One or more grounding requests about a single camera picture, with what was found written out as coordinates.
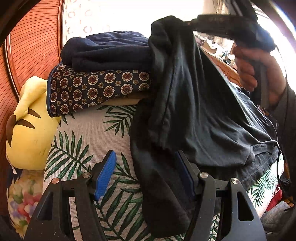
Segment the person's right hand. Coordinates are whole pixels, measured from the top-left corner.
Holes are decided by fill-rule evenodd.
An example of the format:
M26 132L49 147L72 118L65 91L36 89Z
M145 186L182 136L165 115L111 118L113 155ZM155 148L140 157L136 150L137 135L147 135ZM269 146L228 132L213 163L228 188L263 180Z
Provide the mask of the person's right hand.
M240 48L238 46L234 47L233 54L236 57L241 85L250 92L253 92L258 85L255 78L255 70L250 61L259 61L266 67L266 75L269 82L269 106L272 108L276 107L287 85L276 59L270 53L261 49Z

